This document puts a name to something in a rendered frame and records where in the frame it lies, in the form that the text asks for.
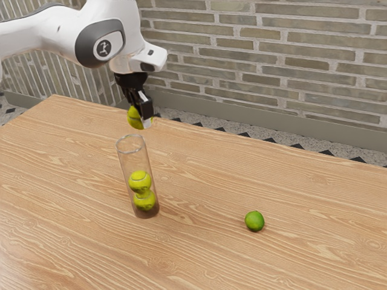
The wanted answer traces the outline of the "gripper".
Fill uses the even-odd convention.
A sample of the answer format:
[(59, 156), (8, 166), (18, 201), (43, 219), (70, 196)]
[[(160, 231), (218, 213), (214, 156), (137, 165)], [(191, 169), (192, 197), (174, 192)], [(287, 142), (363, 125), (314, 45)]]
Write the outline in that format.
[(114, 73), (114, 78), (127, 101), (131, 105), (138, 105), (138, 112), (143, 127), (145, 129), (149, 128), (154, 116), (154, 107), (152, 99), (143, 92), (143, 85), (148, 78), (148, 74), (146, 72), (134, 72), (129, 74)]

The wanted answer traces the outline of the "clear plastic ball tube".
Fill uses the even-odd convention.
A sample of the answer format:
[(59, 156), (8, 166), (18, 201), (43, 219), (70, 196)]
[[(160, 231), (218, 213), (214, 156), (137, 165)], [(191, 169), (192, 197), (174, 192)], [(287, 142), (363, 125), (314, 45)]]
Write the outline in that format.
[(160, 210), (145, 139), (139, 134), (121, 137), (115, 143), (134, 214), (141, 219)]

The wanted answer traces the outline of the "yellow-green tennis ball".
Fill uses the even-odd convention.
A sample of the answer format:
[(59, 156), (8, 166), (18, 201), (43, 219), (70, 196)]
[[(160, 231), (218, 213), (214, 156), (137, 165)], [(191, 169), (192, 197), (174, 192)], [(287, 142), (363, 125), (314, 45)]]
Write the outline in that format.
[(138, 130), (143, 130), (143, 123), (141, 121), (141, 116), (138, 113), (138, 110), (135, 106), (130, 106), (127, 112), (127, 121), (131, 127)]
[(128, 178), (128, 185), (133, 192), (142, 194), (151, 189), (152, 179), (148, 172), (136, 170)]
[(153, 209), (156, 204), (155, 193), (152, 190), (148, 190), (142, 194), (137, 193), (134, 195), (133, 201), (136, 209), (149, 211)]

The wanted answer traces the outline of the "green lime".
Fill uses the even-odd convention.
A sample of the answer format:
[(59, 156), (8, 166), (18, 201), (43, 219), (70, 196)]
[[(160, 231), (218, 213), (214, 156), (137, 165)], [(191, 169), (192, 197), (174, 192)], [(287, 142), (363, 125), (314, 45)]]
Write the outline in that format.
[(244, 217), (246, 227), (252, 232), (261, 231), (264, 228), (265, 220), (258, 211), (250, 211)]

